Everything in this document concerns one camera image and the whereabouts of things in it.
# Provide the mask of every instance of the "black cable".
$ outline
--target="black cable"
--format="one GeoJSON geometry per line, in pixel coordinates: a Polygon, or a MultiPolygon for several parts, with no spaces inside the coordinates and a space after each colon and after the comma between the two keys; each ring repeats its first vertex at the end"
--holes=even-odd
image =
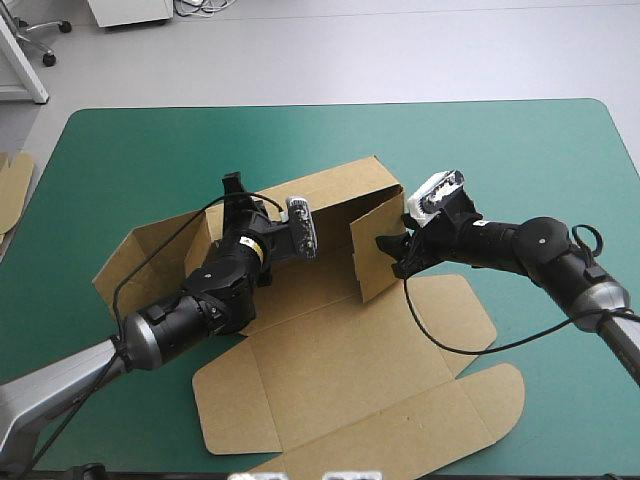
{"type": "MultiPolygon", "coordinates": [[[[180,235],[180,233],[185,228],[187,228],[196,218],[198,218],[200,215],[202,215],[207,210],[207,208],[211,207],[212,205],[214,205],[214,204],[216,204],[216,203],[218,203],[218,202],[220,202],[222,200],[225,200],[227,198],[233,198],[233,197],[255,197],[255,198],[259,198],[261,200],[264,200],[264,201],[272,204],[274,207],[276,207],[278,209],[278,212],[283,212],[284,211],[282,206],[280,206],[280,204],[278,202],[276,202],[275,200],[272,200],[269,197],[266,197],[266,196],[261,195],[259,193],[253,193],[253,192],[226,193],[226,194],[221,195],[220,197],[212,200],[211,202],[207,203],[204,207],[200,208],[200,210],[198,210],[196,213],[194,213],[191,216],[191,218],[189,218],[185,223],[183,223],[180,227],[178,227],[178,229],[173,234],[171,234],[164,242],[162,242],[158,247],[156,247],[156,249],[150,255],[148,255],[142,262],[140,262],[140,264],[138,264],[116,286],[116,289],[114,290],[114,293],[113,293],[113,304],[112,304],[112,306],[113,306],[113,313],[115,315],[116,322],[118,324],[117,342],[119,344],[123,344],[124,343],[124,324],[122,323],[122,318],[121,318],[121,315],[120,315],[120,309],[118,307],[118,300],[119,300],[119,297],[120,297],[120,291],[122,290],[122,287],[124,287],[158,253],[160,253],[160,251],[162,251],[163,248],[165,248],[167,245],[169,245],[169,243],[171,243],[178,235],[180,235]]],[[[87,388],[86,393],[72,407],[71,411],[67,414],[67,416],[64,418],[64,420],[62,420],[62,422],[60,422],[60,425],[58,425],[58,427],[54,430],[54,432],[47,439],[47,441],[44,443],[44,445],[42,445],[40,450],[38,450],[38,453],[36,453],[36,455],[31,459],[29,464],[25,467],[24,471],[20,474],[20,476],[16,480],[25,480],[27,475],[29,475],[29,473],[33,470],[33,468],[36,466],[36,464],[43,457],[43,455],[47,452],[47,450],[49,450],[51,445],[53,445],[53,443],[58,439],[60,434],[63,432],[63,430],[69,424],[69,422],[71,422],[71,420],[76,415],[76,413],[78,413],[80,408],[82,408],[82,406],[86,403],[86,401],[89,399],[89,397],[94,392],[96,392],[98,390],[98,387],[100,386],[100,384],[104,380],[105,376],[109,372],[109,369],[113,366],[113,364],[116,362],[116,360],[120,357],[120,353],[119,352],[120,351],[118,350],[111,357],[109,362],[104,366],[104,368],[100,371],[100,373],[96,377],[96,380],[91,384],[91,386],[89,388],[87,388]]]]}
{"type": "Polygon", "coordinates": [[[113,302],[111,304],[111,307],[113,309],[113,315],[114,315],[114,317],[116,319],[116,324],[118,325],[118,339],[119,339],[120,342],[124,342],[124,323],[122,321],[122,316],[120,315],[120,308],[118,306],[118,302],[120,300],[120,291],[122,290],[122,288],[127,283],[129,283],[129,281],[140,270],[142,270],[145,267],[145,265],[147,265],[156,255],[158,255],[158,253],[160,253],[162,251],[162,249],[164,249],[178,235],[180,235],[180,233],[182,233],[182,231],[184,231],[185,228],[187,228],[195,219],[197,219],[200,215],[202,215],[205,212],[205,210],[207,210],[209,207],[213,206],[214,204],[216,204],[216,203],[218,203],[218,202],[220,202],[222,200],[225,200],[227,198],[233,198],[233,197],[255,197],[255,198],[259,198],[261,200],[269,202],[271,205],[276,207],[278,209],[278,212],[284,211],[283,208],[280,206],[280,204],[278,202],[276,202],[275,200],[270,199],[269,197],[261,195],[259,193],[254,193],[254,192],[233,192],[233,193],[226,193],[224,195],[219,196],[218,198],[216,198],[216,199],[210,201],[209,203],[207,203],[204,207],[202,207],[196,213],[194,213],[193,216],[191,216],[191,218],[189,218],[189,220],[187,220],[175,232],[173,232],[171,235],[169,235],[169,237],[164,242],[162,242],[160,245],[158,245],[155,248],[155,250],[153,252],[151,252],[151,254],[149,254],[128,275],[126,275],[120,281],[120,283],[118,283],[118,285],[116,286],[115,290],[113,291],[113,302]]]}
{"type": "Polygon", "coordinates": [[[640,321],[640,317],[629,312],[618,312],[618,311],[611,312],[610,310],[602,310],[602,309],[585,310],[584,312],[581,312],[580,314],[574,317],[567,318],[566,320],[554,325],[553,327],[547,328],[546,330],[542,330],[538,333],[525,337],[516,342],[507,343],[506,345],[501,345],[499,347],[488,348],[486,350],[463,350],[460,348],[455,348],[455,347],[450,347],[448,345],[445,345],[444,343],[440,342],[437,338],[435,338],[433,335],[431,335],[431,333],[429,333],[429,331],[427,330],[427,327],[425,327],[425,325],[420,321],[420,319],[418,318],[418,314],[415,311],[413,302],[411,301],[411,297],[409,295],[407,280],[408,279],[406,278],[403,280],[404,295],[407,300],[407,306],[409,307],[411,316],[413,317],[413,320],[416,322],[416,325],[418,325],[418,328],[420,329],[420,331],[424,334],[425,337],[427,337],[431,342],[433,342],[438,347],[442,348],[443,350],[446,350],[447,352],[457,353],[459,355],[473,355],[473,356],[488,355],[490,353],[502,352],[504,350],[509,350],[511,348],[519,347],[520,345],[524,345],[525,343],[532,342],[534,340],[537,340],[538,338],[544,337],[545,335],[549,335],[553,332],[556,332],[561,328],[566,327],[567,325],[580,320],[581,318],[588,317],[589,315],[602,315],[604,313],[614,313],[616,316],[619,316],[622,318],[635,320],[636,322],[640,321]]]}
{"type": "Polygon", "coordinates": [[[66,428],[66,426],[69,424],[69,422],[71,422],[71,420],[76,415],[76,413],[78,413],[78,410],[80,410],[80,408],[82,408],[82,406],[89,399],[89,397],[95,391],[98,390],[98,387],[100,386],[100,384],[102,383],[102,381],[106,377],[107,373],[109,372],[109,369],[113,366],[113,364],[116,362],[117,359],[118,359],[118,354],[116,353],[111,357],[111,359],[104,366],[104,368],[102,370],[100,370],[100,373],[96,377],[95,381],[91,384],[91,386],[89,388],[87,388],[86,393],[73,406],[73,408],[67,414],[67,416],[64,417],[64,420],[62,420],[62,422],[60,422],[60,425],[58,425],[56,427],[56,429],[51,434],[51,436],[47,439],[47,441],[44,443],[44,445],[42,445],[42,447],[40,447],[40,450],[38,450],[38,453],[36,453],[34,455],[34,457],[27,464],[27,466],[25,467],[24,471],[20,474],[20,476],[17,478],[17,480],[24,480],[27,477],[27,475],[29,475],[29,473],[31,473],[31,471],[36,466],[36,464],[40,461],[40,459],[44,456],[44,454],[47,453],[47,450],[49,450],[51,445],[53,445],[53,442],[55,442],[58,439],[58,437],[60,436],[62,431],[66,428]]]}

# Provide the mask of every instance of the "unfolded cardboard box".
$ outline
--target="unfolded cardboard box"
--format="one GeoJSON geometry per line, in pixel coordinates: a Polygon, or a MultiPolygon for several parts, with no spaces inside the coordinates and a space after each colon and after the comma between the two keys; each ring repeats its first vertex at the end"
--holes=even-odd
{"type": "MultiPolygon", "coordinates": [[[[524,406],[519,371],[503,364],[458,380],[474,357],[440,350],[413,323],[392,260],[375,245],[378,235],[404,231],[402,187],[376,158],[261,193],[279,202],[306,197],[320,251],[314,262],[274,265],[273,285],[256,291],[248,338],[194,375],[212,453],[281,452],[256,470],[293,480],[358,469],[409,479],[513,428],[524,406]]],[[[107,304],[117,282],[186,215],[127,236],[95,279],[107,304]]],[[[212,207],[123,291],[123,311],[176,291],[211,254],[221,227],[222,207],[212,207]]],[[[495,339],[462,277],[419,277],[410,289],[444,342],[482,349],[495,339]]]]}

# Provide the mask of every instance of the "cardboard flap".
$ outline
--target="cardboard flap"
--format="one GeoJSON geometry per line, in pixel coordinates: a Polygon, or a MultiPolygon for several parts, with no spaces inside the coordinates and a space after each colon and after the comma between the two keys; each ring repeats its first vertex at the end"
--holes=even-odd
{"type": "Polygon", "coordinates": [[[511,412],[521,411],[523,404],[520,373],[498,365],[398,402],[255,471],[284,466],[292,480],[320,478],[327,470],[380,470],[385,478],[418,478],[495,443],[495,432],[506,432],[489,425],[510,429],[511,412]],[[498,407],[490,407],[493,400],[498,407]],[[504,421],[499,406],[507,405],[504,421]]]}
{"type": "MultiPolygon", "coordinates": [[[[189,212],[138,227],[127,234],[93,279],[96,290],[110,310],[118,283],[193,214],[189,212]]],[[[185,278],[185,256],[201,223],[202,219],[194,220],[127,283],[120,294],[120,312],[123,315],[178,291],[185,278]]]]}
{"type": "Polygon", "coordinates": [[[202,433],[210,452],[281,452],[250,342],[245,340],[193,376],[202,433]]]}
{"type": "Polygon", "coordinates": [[[7,155],[0,158],[0,234],[18,223],[32,174],[30,155],[20,153],[13,162],[9,162],[7,155]]]}
{"type": "Polygon", "coordinates": [[[459,383],[496,442],[515,427],[525,399],[524,379],[516,367],[502,363],[469,375],[459,383]]]}
{"type": "Polygon", "coordinates": [[[391,270],[395,260],[378,249],[376,237],[403,234],[406,231],[402,223],[403,213],[404,195],[400,191],[391,200],[351,223],[353,261],[363,302],[368,302],[397,282],[391,270]]]}
{"type": "MultiPolygon", "coordinates": [[[[445,345],[483,350],[496,339],[495,325],[463,276],[416,277],[409,280],[408,286],[423,323],[445,345]]],[[[477,358],[440,352],[454,377],[477,358]]]]}

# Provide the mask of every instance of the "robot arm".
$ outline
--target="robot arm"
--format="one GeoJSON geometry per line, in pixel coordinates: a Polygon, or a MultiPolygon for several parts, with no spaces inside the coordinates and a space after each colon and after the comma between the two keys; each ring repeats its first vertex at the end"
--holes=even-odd
{"type": "Polygon", "coordinates": [[[414,233],[377,238],[378,247],[397,261],[396,277],[406,279],[444,261],[526,276],[568,317],[579,317],[578,328],[598,333],[640,384],[640,323],[623,318],[633,313],[629,293],[595,261],[602,249],[599,234],[591,229],[598,240],[591,252],[575,227],[577,244],[553,218],[521,225],[483,220],[463,186],[459,171],[433,175],[407,201],[404,222],[414,233]]]}
{"type": "Polygon", "coordinates": [[[0,473],[29,465],[38,434],[97,388],[132,369],[153,370],[212,335],[240,331],[256,316],[253,291],[271,283],[271,264],[315,258],[317,240],[309,206],[287,199],[282,221],[245,192],[237,173],[223,178],[222,239],[175,295],[124,321],[119,341],[106,340],[12,382],[0,385],[0,473]]]}

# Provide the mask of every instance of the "gray floor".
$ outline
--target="gray floor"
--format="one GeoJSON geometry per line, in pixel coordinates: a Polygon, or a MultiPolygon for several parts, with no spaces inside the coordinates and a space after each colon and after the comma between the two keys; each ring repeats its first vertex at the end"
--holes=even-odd
{"type": "Polygon", "coordinates": [[[590,97],[640,165],[638,3],[238,0],[210,20],[105,32],[84,0],[22,0],[29,21],[75,28],[45,37],[55,67],[28,52],[51,100],[0,104],[0,150],[32,153],[37,181],[89,107],[590,97]]]}

